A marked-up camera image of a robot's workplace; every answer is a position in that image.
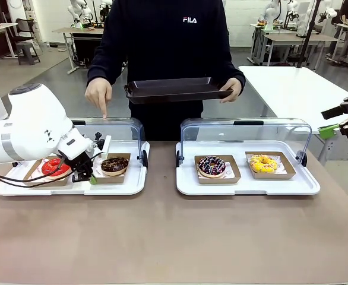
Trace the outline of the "dark brown serving tray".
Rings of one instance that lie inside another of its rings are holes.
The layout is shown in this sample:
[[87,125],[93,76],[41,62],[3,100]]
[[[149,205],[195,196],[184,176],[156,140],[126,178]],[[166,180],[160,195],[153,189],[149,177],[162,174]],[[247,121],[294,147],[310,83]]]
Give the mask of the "dark brown serving tray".
[[210,77],[132,81],[124,90],[133,104],[223,99],[232,93],[231,89],[221,91]]

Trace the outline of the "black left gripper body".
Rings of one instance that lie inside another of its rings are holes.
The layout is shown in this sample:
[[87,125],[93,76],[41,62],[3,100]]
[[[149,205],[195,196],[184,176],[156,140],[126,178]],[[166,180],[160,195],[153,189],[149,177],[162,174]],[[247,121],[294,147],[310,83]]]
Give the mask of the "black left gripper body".
[[58,151],[58,156],[64,160],[64,164],[68,165],[72,171],[82,175],[93,174],[93,161],[86,152],[82,152],[73,159],[69,159],[62,151]]

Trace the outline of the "cardboard tray of dark donut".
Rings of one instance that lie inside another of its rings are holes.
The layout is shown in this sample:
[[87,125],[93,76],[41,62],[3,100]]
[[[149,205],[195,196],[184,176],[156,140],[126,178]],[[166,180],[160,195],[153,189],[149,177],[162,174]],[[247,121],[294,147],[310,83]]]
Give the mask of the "cardboard tray of dark donut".
[[241,178],[232,155],[199,155],[194,163],[201,185],[235,184]]

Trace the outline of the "white display tray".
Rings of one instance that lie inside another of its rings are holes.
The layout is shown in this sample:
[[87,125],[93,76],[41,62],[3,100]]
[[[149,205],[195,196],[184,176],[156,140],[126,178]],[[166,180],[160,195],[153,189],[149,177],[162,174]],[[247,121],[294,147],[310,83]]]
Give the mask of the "white display tray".
[[123,183],[92,185],[89,181],[72,182],[69,176],[65,186],[34,187],[25,183],[11,186],[0,182],[0,196],[36,196],[36,195],[134,195],[139,193],[145,185],[147,168],[132,161]]
[[[311,172],[298,163],[291,146],[282,141],[248,140],[244,142],[185,141],[176,145],[176,151],[184,158],[176,168],[177,189],[185,195],[315,195],[321,187]],[[290,179],[254,179],[246,158],[246,152],[279,151],[295,170]],[[196,170],[196,156],[231,155],[240,171],[235,183],[218,183],[214,180],[201,184]]]

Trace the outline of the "yellow sprinkle donut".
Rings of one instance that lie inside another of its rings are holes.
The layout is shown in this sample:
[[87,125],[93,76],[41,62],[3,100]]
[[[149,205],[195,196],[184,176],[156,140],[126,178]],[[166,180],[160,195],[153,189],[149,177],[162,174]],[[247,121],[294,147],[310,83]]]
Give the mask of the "yellow sprinkle donut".
[[274,173],[278,168],[278,163],[267,155],[253,155],[249,165],[255,173]]

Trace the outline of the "cardboard tray of yellow donut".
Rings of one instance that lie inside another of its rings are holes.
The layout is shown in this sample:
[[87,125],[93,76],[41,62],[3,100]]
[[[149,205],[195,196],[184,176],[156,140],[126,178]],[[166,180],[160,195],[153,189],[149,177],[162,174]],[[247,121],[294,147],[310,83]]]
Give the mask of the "cardboard tray of yellow donut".
[[[280,156],[281,157],[281,161],[283,162],[284,166],[285,166],[285,170],[286,170],[286,174],[259,174],[259,173],[254,173],[249,164],[248,164],[248,160],[247,160],[247,156],[250,154],[266,154],[269,156]],[[249,169],[251,170],[251,173],[253,175],[253,178],[256,180],[289,180],[291,179],[295,174],[296,171],[293,168],[292,164],[290,163],[290,161],[287,159],[287,157],[280,151],[246,151],[245,152],[246,155],[246,160],[247,160],[247,164],[249,166]]]

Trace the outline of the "person's left forearm black sleeve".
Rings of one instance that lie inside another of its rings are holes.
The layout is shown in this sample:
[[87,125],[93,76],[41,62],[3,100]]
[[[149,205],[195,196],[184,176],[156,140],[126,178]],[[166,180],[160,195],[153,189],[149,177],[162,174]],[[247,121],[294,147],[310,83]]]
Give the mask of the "person's left forearm black sleeve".
[[233,79],[237,80],[240,83],[240,93],[242,92],[246,78],[242,71],[238,70],[233,62],[230,52],[230,46],[228,43],[224,44],[221,49],[220,59],[219,59],[219,70],[220,70],[220,81],[224,84],[228,80]]

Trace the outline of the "person's right hand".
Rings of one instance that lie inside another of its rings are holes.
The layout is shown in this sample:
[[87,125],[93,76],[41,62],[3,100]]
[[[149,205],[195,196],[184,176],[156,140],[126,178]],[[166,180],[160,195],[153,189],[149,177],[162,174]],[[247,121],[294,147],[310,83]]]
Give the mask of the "person's right hand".
[[91,80],[84,93],[85,98],[102,112],[102,118],[107,118],[107,103],[112,98],[112,86],[104,78]]

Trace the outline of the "wooden table with grey legs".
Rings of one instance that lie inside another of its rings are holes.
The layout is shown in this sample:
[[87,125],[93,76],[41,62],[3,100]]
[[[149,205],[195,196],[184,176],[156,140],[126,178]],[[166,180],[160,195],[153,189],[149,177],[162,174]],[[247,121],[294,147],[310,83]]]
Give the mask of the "wooden table with grey legs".
[[338,40],[332,36],[324,35],[324,34],[311,34],[310,39],[301,38],[294,33],[269,33],[264,35],[266,40],[270,40],[271,44],[269,47],[269,56],[267,59],[266,66],[269,67],[271,64],[271,57],[273,54],[273,49],[275,46],[301,46],[303,48],[308,48],[308,46],[317,47],[320,46],[321,50],[319,52],[317,61],[312,68],[313,71],[316,71],[320,65],[323,51],[327,42],[337,42]]

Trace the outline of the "chocolate crumb donut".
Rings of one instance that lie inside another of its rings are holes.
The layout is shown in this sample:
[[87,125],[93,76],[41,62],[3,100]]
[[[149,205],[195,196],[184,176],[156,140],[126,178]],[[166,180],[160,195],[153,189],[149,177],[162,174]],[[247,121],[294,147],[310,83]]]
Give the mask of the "chocolate crumb donut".
[[108,176],[119,176],[126,172],[129,160],[124,157],[111,157],[102,161],[101,170]]

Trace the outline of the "person's black sweatshirt torso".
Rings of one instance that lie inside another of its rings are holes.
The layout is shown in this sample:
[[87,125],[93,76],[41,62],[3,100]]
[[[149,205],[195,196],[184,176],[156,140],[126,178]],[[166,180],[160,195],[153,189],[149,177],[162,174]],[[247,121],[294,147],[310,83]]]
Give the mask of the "person's black sweatshirt torso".
[[225,85],[219,59],[229,32],[222,0],[114,0],[102,41],[125,46],[129,82],[210,77]]

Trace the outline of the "paper liner under dark donut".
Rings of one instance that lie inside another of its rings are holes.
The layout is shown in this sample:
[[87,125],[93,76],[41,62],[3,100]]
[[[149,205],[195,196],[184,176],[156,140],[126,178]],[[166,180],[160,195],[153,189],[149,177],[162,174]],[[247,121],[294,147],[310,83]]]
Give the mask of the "paper liner under dark donut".
[[231,179],[231,178],[235,178],[235,173],[230,165],[230,163],[227,161],[225,163],[226,168],[224,170],[224,172],[218,176],[204,176],[201,174],[200,171],[198,171],[198,177],[199,178],[205,178],[205,179]]

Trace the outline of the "dark donut with white drizzle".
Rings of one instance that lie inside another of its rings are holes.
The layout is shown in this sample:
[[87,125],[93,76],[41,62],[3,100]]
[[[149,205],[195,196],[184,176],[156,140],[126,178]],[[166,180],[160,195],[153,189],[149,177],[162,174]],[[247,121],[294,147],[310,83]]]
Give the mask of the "dark donut with white drizzle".
[[198,171],[208,178],[219,178],[226,170],[226,163],[218,156],[206,156],[197,163]]

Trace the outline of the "cardboard tray of chocolate donut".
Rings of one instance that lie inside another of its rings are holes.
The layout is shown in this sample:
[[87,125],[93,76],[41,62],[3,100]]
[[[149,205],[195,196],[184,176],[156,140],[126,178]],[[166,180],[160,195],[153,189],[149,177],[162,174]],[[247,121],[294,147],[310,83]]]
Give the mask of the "cardboard tray of chocolate donut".
[[[109,159],[111,157],[124,157],[124,158],[128,159],[130,162],[131,154],[130,153],[109,153],[107,159]],[[100,157],[96,157],[93,161],[93,165],[94,165],[94,163],[101,164],[102,161],[104,161],[104,160],[102,160]],[[122,175],[119,175],[119,176],[108,176],[108,175],[103,174],[102,178],[97,178],[97,185],[123,183],[125,175],[126,175],[126,172],[123,173]]]

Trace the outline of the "person's left hand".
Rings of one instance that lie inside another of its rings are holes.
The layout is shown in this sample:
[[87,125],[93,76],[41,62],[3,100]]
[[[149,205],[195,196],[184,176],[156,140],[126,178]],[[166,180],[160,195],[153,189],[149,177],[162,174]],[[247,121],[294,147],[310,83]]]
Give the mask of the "person's left hand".
[[240,95],[242,91],[241,82],[236,78],[230,78],[226,81],[225,85],[221,87],[220,91],[228,91],[232,92],[225,98],[220,100],[220,103],[234,102]]

